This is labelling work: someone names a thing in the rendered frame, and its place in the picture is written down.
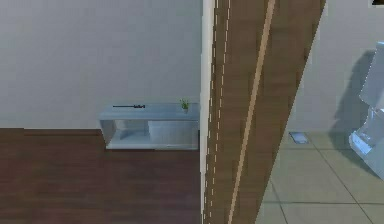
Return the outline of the pale grey low shelf unit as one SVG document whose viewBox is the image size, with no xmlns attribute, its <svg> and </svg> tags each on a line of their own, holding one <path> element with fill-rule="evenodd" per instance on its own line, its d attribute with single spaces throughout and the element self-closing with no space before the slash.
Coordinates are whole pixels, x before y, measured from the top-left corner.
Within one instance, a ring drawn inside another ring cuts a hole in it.
<svg viewBox="0 0 384 224">
<path fill-rule="evenodd" d="M 180 103 L 146 103 L 146 108 L 107 106 L 99 115 L 109 150 L 197 150 L 200 106 L 191 103 L 184 113 Z"/>
</svg>

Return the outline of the brown wooden room door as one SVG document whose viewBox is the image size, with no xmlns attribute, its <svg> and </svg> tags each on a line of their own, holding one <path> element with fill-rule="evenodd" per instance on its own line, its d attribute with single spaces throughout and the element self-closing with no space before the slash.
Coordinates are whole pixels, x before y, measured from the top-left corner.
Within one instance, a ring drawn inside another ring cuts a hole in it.
<svg viewBox="0 0 384 224">
<path fill-rule="evenodd" d="M 202 224 L 255 224 L 326 0 L 213 0 Z"/>
</svg>

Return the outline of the grey floor drain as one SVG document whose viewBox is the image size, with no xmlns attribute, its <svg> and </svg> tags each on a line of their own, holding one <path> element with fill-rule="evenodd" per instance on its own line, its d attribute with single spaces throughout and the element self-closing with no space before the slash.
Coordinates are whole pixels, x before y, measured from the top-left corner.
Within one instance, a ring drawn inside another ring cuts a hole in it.
<svg viewBox="0 0 384 224">
<path fill-rule="evenodd" d="M 303 132 L 290 132 L 289 135 L 296 144 L 308 144 L 309 140 Z"/>
</svg>

